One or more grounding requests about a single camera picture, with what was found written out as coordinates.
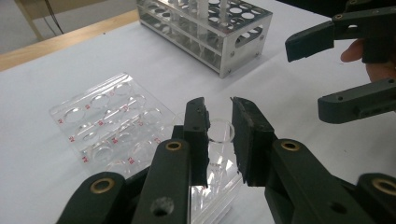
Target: transparent plastic container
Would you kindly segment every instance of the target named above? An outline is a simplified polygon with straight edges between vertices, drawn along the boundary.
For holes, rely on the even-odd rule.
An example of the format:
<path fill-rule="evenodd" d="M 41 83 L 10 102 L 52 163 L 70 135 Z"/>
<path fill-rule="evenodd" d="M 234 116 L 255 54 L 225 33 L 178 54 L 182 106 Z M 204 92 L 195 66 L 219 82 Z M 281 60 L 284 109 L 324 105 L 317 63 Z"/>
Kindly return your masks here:
<path fill-rule="evenodd" d="M 52 118 L 89 172 L 128 178 L 151 164 L 175 116 L 127 74 L 53 107 Z"/>
<path fill-rule="evenodd" d="M 119 74 L 49 111 L 91 175 L 128 178 L 151 165 L 157 146 L 184 123 L 127 74 Z M 218 223 L 231 207 L 241 175 L 233 154 L 233 125 L 211 120 L 208 188 L 191 188 L 191 223 Z"/>

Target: white table surface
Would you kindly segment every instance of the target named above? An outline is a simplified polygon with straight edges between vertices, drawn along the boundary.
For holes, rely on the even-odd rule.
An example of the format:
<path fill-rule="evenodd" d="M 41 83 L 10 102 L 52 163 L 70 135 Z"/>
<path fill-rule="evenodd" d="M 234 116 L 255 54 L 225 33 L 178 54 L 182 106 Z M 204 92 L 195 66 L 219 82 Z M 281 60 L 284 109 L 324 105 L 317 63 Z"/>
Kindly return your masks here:
<path fill-rule="evenodd" d="M 286 39 L 327 18 L 274 0 L 250 3 L 274 13 L 261 57 L 225 79 L 135 22 L 0 73 L 0 223 L 54 223 L 88 175 L 49 109 L 126 72 L 170 110 L 204 96 L 211 118 L 231 119 L 230 97 L 256 103 L 280 138 L 304 143 L 333 174 L 396 176 L 396 115 L 346 124 L 318 119 L 317 99 L 369 82 L 361 62 L 342 63 L 351 41 L 287 62 Z M 274 223 L 263 188 L 243 186 L 221 223 Z"/>

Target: test tube rack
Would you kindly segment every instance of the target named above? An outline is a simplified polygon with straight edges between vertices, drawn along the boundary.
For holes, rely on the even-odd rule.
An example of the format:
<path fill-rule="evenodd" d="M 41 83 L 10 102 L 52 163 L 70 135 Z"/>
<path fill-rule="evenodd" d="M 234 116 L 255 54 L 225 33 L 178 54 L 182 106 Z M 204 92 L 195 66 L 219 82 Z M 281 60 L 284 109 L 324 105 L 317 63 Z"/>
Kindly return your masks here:
<path fill-rule="evenodd" d="M 262 54 L 272 12 L 240 0 L 137 0 L 140 22 L 225 78 Z"/>

